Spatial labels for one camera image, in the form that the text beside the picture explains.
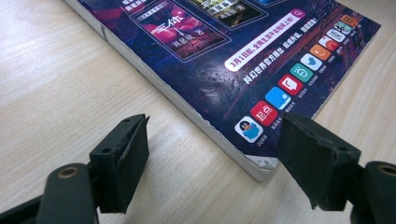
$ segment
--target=red app icon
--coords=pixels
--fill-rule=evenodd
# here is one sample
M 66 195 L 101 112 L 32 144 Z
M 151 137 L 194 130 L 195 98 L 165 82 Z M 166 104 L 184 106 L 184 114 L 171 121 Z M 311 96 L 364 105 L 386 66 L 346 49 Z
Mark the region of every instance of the red app icon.
M 283 90 L 290 93 L 291 95 L 297 94 L 297 92 L 299 92 L 303 87 L 303 83 L 289 74 L 283 76 L 277 84 L 279 84 Z
M 276 110 L 264 101 L 259 101 L 250 110 L 250 114 L 264 126 L 269 126 L 277 117 Z
M 319 40 L 319 44 L 323 47 L 325 47 L 326 49 L 329 50 L 335 50 L 338 48 L 338 43 L 335 40 L 332 40 L 331 38 L 329 38 L 328 36 L 323 36 L 320 40 Z

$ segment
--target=orange app icon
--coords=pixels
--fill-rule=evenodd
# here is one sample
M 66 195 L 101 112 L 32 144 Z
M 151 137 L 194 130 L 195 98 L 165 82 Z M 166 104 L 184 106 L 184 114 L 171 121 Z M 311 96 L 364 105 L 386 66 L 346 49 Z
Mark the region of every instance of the orange app icon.
M 327 60 L 331 53 L 326 50 L 325 48 L 323 48 L 321 45 L 315 45 L 314 47 L 312 47 L 311 50 L 309 50 L 313 55 L 317 56 L 319 59 L 321 59 L 322 61 Z
M 346 23 L 346 24 L 348 24 L 348 25 L 350 25 L 352 27 L 355 27 L 355 26 L 357 26 L 359 24 L 359 22 L 355 18 L 350 17 L 348 15 L 344 15 L 341 18 L 341 21 L 343 21 L 344 23 Z

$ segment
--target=wood grain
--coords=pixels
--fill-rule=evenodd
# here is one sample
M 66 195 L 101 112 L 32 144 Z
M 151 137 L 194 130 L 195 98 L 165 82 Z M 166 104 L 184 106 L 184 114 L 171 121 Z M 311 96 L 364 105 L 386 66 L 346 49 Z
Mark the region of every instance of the wood grain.
M 382 24 L 316 121 L 396 163 L 396 2 L 342 0 Z M 63 1 L 1 4 L 0 212 L 41 194 L 47 175 L 88 153 L 123 118 L 150 116 L 150 157 L 126 215 L 101 223 L 348 223 L 312 211 L 279 166 L 257 183 Z

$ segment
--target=app icon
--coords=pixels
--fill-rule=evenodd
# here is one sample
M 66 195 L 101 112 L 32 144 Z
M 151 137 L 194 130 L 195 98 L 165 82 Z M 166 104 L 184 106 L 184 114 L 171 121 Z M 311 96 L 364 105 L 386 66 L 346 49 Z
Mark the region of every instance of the app icon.
M 331 51 L 338 48 L 338 43 L 326 35 L 319 40 L 319 44 Z
M 338 43 L 343 42 L 343 40 L 346 38 L 345 35 L 341 34 L 340 32 L 331 29 L 330 31 L 327 32 L 329 37 L 331 37 L 333 40 L 337 41 Z
M 301 83 L 297 78 L 292 77 L 289 74 L 283 76 L 279 82 L 279 86 L 285 90 L 286 92 L 290 93 L 291 95 L 297 94 L 300 89 L 303 87 L 303 83 Z
M 322 62 L 310 53 L 305 54 L 300 61 L 314 71 L 317 71 L 322 66 Z
M 300 79 L 303 82 L 306 82 L 309 80 L 309 78 L 314 75 L 311 70 L 309 70 L 307 67 L 303 66 L 300 63 L 295 64 L 291 69 L 290 72 Z
M 346 25 L 345 23 L 338 21 L 335 25 L 334 28 L 337 31 L 340 31 L 341 33 L 343 33 L 344 35 L 349 35 L 350 32 L 352 32 L 352 27 Z
M 262 127 L 248 116 L 242 118 L 234 129 L 249 143 L 254 143 L 262 134 Z
M 344 15 L 343 17 L 341 17 L 341 21 L 343 21 L 344 23 L 346 23 L 352 27 L 355 27 L 359 24 L 359 22 L 355 18 L 350 17 L 348 15 Z
M 265 99 L 278 109 L 283 109 L 288 105 L 291 98 L 278 87 L 273 87 L 265 95 Z
M 276 110 L 264 101 L 259 101 L 250 110 L 250 114 L 264 126 L 270 125 L 277 117 Z
M 322 61 L 327 60 L 330 55 L 332 55 L 328 50 L 323 48 L 321 45 L 315 45 L 312 47 L 311 50 L 309 50 L 313 55 L 317 56 L 319 59 Z

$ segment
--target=magazine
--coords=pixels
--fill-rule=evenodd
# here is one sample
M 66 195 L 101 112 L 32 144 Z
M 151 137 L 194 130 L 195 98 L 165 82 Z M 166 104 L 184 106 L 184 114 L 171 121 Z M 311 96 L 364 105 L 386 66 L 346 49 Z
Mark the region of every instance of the magazine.
M 380 28 L 332 0 L 65 1 L 258 181 Z

